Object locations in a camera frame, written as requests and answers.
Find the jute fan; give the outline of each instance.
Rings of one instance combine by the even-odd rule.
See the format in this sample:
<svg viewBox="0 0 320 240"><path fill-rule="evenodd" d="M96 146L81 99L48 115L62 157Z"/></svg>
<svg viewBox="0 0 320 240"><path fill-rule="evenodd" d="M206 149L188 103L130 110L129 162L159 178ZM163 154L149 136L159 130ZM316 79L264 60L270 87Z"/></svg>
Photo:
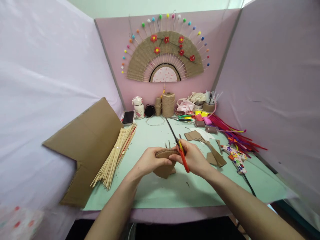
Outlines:
<svg viewBox="0 0 320 240"><path fill-rule="evenodd" d="M174 82L203 73L205 70L203 61L209 58L204 54L206 55L209 50L203 49L202 52L200 50L207 44L197 49L204 37L199 38L201 32L195 36L193 31L195 27L190 28L192 31L188 37L183 36L180 32L182 27L186 26L184 25L186 20L179 22L180 18L178 15L176 22L174 14L172 20L167 14L166 31L162 30L161 15L158 18L160 25L157 23L157 27L155 18L152 18L152 22L147 20L148 26L142 23L144 31L140 33L137 30L140 39L137 39L138 35L132 35L129 41L131 44L127 46L128 50L125 50L125 53L130 55L129 63L123 63L122 67L122 73L127 78L143 82Z"/></svg>

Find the pink backdrop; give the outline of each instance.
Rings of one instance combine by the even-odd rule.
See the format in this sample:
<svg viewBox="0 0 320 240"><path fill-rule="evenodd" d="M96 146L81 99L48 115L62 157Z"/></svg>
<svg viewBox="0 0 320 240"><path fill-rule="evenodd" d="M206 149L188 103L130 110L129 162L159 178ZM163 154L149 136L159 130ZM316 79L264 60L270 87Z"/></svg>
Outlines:
<svg viewBox="0 0 320 240"><path fill-rule="evenodd" d="M203 63L204 65L210 63L210 66L203 74L197 77L182 80L181 82L166 83L166 92L175 93L177 100L182 97L187 97L191 92L211 90L238 13L239 9L181 13L178 30L181 27L182 19L186 18L187 22L181 31L183 35L188 37L193 26L196 26L195 32L201 31L201 36L205 37L203 43L206 42L208 44L204 48L210 49L208 53L210 59L205 60ZM141 23L146 23L146 28L149 29L147 19L152 19L152 17L157 19L158 16L131 17L131 26L134 34L136 35L136 30L140 29L142 35L145 36ZM165 14L163 14L163 29L165 29L166 20ZM124 71L126 72L126 66L128 66L130 59L130 56L124 53L124 50L127 49L126 46L129 44L128 34L130 33L130 26L128 17L98 18L96 19L96 25L100 31L102 43L107 52L109 63L113 69L115 81L119 87L125 108L127 110L133 109L131 100L135 96L141 96L144 104L154 104L156 97L162 94L162 83L138 82L127 79L125 75L121 73L122 62L125 63ZM195 44L197 44L201 38L199 36L196 37L196 35L197 34L194 33L193 37L191 36Z"/></svg>

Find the red scissors handle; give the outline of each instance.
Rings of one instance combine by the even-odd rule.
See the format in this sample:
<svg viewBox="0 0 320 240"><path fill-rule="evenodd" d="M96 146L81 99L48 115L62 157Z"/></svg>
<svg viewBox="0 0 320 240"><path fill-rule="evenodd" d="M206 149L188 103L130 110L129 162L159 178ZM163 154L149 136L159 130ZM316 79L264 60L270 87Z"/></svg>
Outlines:
<svg viewBox="0 0 320 240"><path fill-rule="evenodd" d="M186 169L186 172L189 173L190 170L189 170L189 168L188 168L188 164L187 164L187 161L186 161L186 157L184 156L184 152L183 152L183 150L182 150L181 148L179 148L179 153L180 153L180 155L181 155L184 168Z"/></svg>

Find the scissors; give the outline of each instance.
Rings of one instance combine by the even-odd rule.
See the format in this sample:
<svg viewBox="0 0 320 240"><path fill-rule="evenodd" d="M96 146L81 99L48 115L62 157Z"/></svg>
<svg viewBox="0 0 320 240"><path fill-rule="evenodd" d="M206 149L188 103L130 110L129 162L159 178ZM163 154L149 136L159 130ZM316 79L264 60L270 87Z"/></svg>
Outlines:
<svg viewBox="0 0 320 240"><path fill-rule="evenodd" d="M183 119L183 117L191 117L192 115L183 115L183 116L177 116L177 117L171 117L171 119L174 119L176 121L192 121L192 119Z"/></svg>
<svg viewBox="0 0 320 240"><path fill-rule="evenodd" d="M189 168L188 168L188 164L187 164L187 161L186 161L186 157L185 157L185 155L184 155L184 150L183 150L183 148L182 148L181 142L180 142L180 140L179 140L178 138L176 138L176 135L174 135L173 130L172 130L172 128L171 128L171 125L170 125L170 123L169 123L169 121L168 121L167 118L166 118L166 120L167 120L167 123L168 123L168 125L169 125L169 128L170 128L170 130L171 130L171 132L172 132L172 134L173 134L174 140L175 140L176 143L177 143L178 150L179 150L179 153L180 153L180 155L181 155L184 168L186 169L186 172L189 173L190 170L189 170Z"/></svg>

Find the bamboo skewer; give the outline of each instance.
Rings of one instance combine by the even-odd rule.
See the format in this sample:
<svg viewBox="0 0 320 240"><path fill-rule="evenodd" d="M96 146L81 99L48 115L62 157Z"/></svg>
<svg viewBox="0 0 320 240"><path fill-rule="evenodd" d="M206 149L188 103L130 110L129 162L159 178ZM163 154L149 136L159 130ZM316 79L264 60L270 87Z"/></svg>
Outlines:
<svg viewBox="0 0 320 240"><path fill-rule="evenodd" d="M114 147L90 186L94 187L97 182L101 181L108 190L111 188L114 172L130 145L136 126L137 124L134 123L130 127L121 128Z"/></svg>

